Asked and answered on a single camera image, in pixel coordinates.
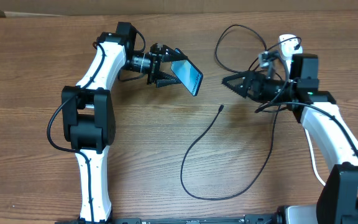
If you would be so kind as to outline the black Samsung Galaxy smartphone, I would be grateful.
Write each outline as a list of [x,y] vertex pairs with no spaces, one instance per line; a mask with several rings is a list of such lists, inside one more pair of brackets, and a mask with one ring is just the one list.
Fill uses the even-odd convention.
[[170,69],[192,96],[198,94],[203,74],[190,59],[174,61]]

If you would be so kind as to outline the white USB wall charger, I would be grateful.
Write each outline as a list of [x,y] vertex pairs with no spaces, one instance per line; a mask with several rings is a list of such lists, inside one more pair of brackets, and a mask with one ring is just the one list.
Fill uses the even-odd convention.
[[293,54],[302,54],[301,38],[293,34],[282,34],[278,38],[279,49],[284,60],[291,60]]

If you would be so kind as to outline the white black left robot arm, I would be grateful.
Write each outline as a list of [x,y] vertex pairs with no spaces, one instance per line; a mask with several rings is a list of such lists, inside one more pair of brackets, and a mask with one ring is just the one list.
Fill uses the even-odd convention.
[[75,86],[62,90],[63,132],[80,168],[82,206],[76,223],[109,223],[112,203],[108,192],[108,153],[116,133],[111,89],[121,70],[148,76],[158,87],[179,83],[160,71],[162,62],[187,57],[166,45],[153,44],[149,52],[135,50],[139,31],[119,22],[115,32],[102,32],[94,42],[95,58]]

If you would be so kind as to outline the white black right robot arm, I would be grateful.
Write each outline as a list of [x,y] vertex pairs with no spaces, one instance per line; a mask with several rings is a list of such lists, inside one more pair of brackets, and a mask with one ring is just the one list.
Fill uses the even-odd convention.
[[282,206],[272,215],[253,215],[246,223],[358,223],[358,140],[342,119],[336,100],[319,90],[318,56],[294,54],[285,79],[276,80],[277,52],[259,55],[268,73],[245,71],[222,83],[244,98],[261,103],[256,111],[284,106],[314,139],[329,169],[329,177],[314,205]]

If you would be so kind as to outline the brown cardboard backdrop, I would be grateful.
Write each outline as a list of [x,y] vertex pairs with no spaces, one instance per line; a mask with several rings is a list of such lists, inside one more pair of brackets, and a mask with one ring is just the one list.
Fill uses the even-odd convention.
[[0,0],[0,17],[358,10],[358,0]]

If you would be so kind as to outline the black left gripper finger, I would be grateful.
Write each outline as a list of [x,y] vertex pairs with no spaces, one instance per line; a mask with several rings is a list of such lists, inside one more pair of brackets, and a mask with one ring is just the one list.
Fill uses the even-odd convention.
[[158,72],[156,74],[155,84],[157,88],[161,88],[168,85],[181,84],[179,78],[174,77],[173,75],[167,74],[165,72]]
[[187,59],[188,57],[185,54],[177,52],[170,47],[165,46],[162,49],[162,62],[176,62]]

